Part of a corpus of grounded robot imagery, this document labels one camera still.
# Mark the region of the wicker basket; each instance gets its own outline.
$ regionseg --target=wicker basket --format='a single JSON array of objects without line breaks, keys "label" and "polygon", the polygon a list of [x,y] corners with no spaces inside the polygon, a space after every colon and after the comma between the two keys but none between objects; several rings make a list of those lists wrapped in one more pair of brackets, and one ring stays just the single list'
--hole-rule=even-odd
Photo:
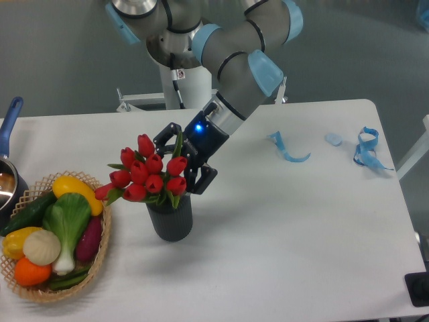
[{"label": "wicker basket", "polygon": [[[52,190],[52,183],[55,181],[55,179],[62,175],[74,176],[76,178],[79,178],[81,179],[81,181],[89,185],[92,189],[96,189],[101,186],[100,182],[97,179],[83,172],[77,173],[66,171],[64,173],[51,174],[48,177],[43,177],[41,181],[37,181],[34,186],[31,186],[29,190],[24,192],[24,196],[19,199],[18,204],[16,204],[16,207],[13,210],[12,216],[14,216],[20,209],[24,208],[29,202],[33,201],[38,196]],[[112,221],[110,207],[105,206],[103,209],[103,214],[101,216],[103,216],[103,233],[101,236],[100,248],[95,259],[92,262],[90,270],[88,271],[88,276],[81,283],[67,290],[59,291],[52,291],[45,284],[41,284],[38,287],[22,287],[18,285],[18,283],[13,277],[16,261],[10,258],[6,258],[2,255],[0,258],[0,269],[2,275],[4,275],[5,277],[7,286],[15,294],[18,294],[21,298],[28,299],[36,303],[56,302],[71,297],[72,295],[75,295],[76,293],[80,292],[97,275],[97,272],[99,271],[106,254]],[[88,263],[83,264],[80,262],[76,262],[76,268],[80,268],[86,265],[88,265]]]}]

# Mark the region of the blue light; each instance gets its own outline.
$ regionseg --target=blue light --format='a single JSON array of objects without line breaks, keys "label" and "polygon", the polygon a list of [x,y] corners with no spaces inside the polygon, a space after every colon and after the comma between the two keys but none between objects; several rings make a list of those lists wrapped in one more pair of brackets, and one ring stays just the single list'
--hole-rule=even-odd
[{"label": "blue light", "polygon": [[201,124],[196,124],[195,125],[195,132],[201,133],[203,131],[203,127],[201,126]]}]

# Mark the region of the blue ribbon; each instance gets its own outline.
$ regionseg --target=blue ribbon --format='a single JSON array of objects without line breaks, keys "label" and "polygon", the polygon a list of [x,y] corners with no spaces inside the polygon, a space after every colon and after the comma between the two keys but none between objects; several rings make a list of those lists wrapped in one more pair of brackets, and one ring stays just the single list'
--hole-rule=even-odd
[{"label": "blue ribbon", "polygon": [[309,153],[303,158],[294,158],[290,156],[290,154],[286,150],[286,147],[284,146],[283,139],[279,131],[270,134],[268,137],[274,140],[274,144],[277,146],[278,150],[283,154],[283,157],[289,162],[304,162],[311,155],[311,153]]},{"label": "blue ribbon", "polygon": [[[372,140],[363,141],[361,134],[368,133],[374,136]],[[375,154],[375,146],[378,144],[378,131],[376,129],[369,129],[364,127],[357,136],[359,144],[356,146],[355,155],[353,156],[353,161],[355,161],[359,166],[368,166],[369,168],[378,168],[384,170],[394,170],[391,168],[386,168],[381,162],[370,152]]]}]

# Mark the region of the artificial vegetable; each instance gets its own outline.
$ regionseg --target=artificial vegetable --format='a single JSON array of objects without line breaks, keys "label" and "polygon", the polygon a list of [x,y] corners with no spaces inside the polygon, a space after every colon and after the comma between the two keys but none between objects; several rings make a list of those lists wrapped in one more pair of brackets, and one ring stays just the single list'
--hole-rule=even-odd
[{"label": "artificial vegetable", "polygon": [[91,207],[91,215],[98,216],[103,211],[103,203],[95,199],[94,191],[85,182],[74,176],[60,176],[52,184],[52,190],[57,198],[65,193],[80,193]]},{"label": "artificial vegetable", "polygon": [[66,193],[50,207],[43,219],[43,228],[53,232],[61,243],[61,252],[52,263],[57,275],[74,270],[74,249],[91,216],[88,201],[79,193]]},{"label": "artificial vegetable", "polygon": [[75,270],[66,276],[59,276],[49,281],[50,290],[66,290],[82,282],[87,276],[90,266]]},{"label": "artificial vegetable", "polygon": [[23,257],[15,265],[15,279],[21,286],[33,286],[49,279],[52,272],[51,265],[38,266]]},{"label": "artificial vegetable", "polygon": [[52,191],[36,198],[34,201],[28,203],[27,207],[11,218],[9,223],[0,231],[0,235],[6,236],[12,231],[25,227],[40,226],[45,210],[49,205],[55,203],[55,201],[56,197]]},{"label": "artificial vegetable", "polygon": [[23,252],[36,265],[51,264],[60,255],[61,244],[51,231],[41,229],[30,234],[24,241]]},{"label": "artificial vegetable", "polygon": [[8,233],[1,243],[3,246],[3,254],[13,260],[19,260],[24,257],[23,246],[24,241],[33,232],[41,230],[40,227],[26,227]]},{"label": "artificial vegetable", "polygon": [[76,246],[77,260],[89,262],[95,257],[99,251],[102,232],[103,228],[101,227],[100,216],[92,217]]}]

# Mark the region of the tulip bouquet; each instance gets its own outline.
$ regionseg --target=tulip bouquet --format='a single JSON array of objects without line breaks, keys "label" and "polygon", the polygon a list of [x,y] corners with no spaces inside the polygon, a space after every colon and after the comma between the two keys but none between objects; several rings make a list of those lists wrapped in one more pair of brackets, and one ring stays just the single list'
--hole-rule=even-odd
[{"label": "tulip bouquet", "polygon": [[161,156],[155,153],[154,143],[146,135],[137,138],[138,150],[126,147],[121,150],[120,164],[108,164],[116,171],[110,173],[109,184],[98,188],[95,197],[110,205],[119,198],[140,203],[165,205],[171,203],[177,209],[180,197],[186,190],[186,179],[180,176],[187,159],[180,156],[182,132],[176,137],[176,145],[166,171]]}]

